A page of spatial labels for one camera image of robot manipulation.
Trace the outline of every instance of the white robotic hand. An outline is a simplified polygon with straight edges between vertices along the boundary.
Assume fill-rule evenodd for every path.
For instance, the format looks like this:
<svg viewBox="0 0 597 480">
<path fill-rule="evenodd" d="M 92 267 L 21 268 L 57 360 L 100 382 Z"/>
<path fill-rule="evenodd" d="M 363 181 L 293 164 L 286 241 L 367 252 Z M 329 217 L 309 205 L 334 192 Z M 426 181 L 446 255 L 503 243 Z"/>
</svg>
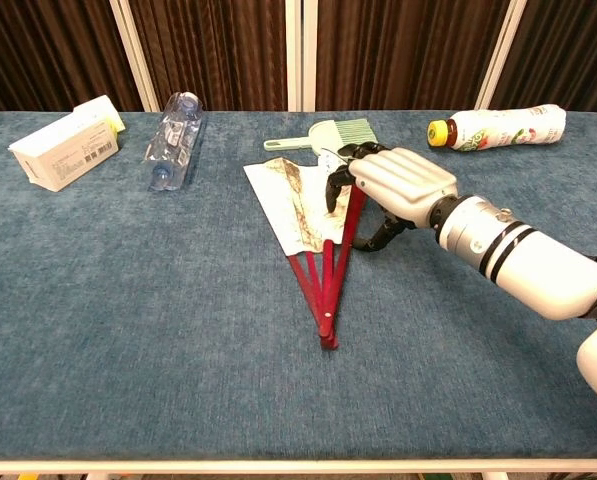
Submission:
<svg viewBox="0 0 597 480">
<path fill-rule="evenodd" d="M 597 258 L 566 247 L 481 197 L 458 197 L 456 178 L 414 152 L 367 143 L 345 146 L 340 154 L 350 161 L 348 170 L 330 176 L 330 209 L 340 185 L 355 182 L 390 212 L 376 235 L 355 243 L 356 248 L 379 250 L 404 228 L 433 228 L 442 248 L 545 318 L 597 319 Z M 577 362 L 597 393 L 597 330 L 580 347 Z"/>
</svg>

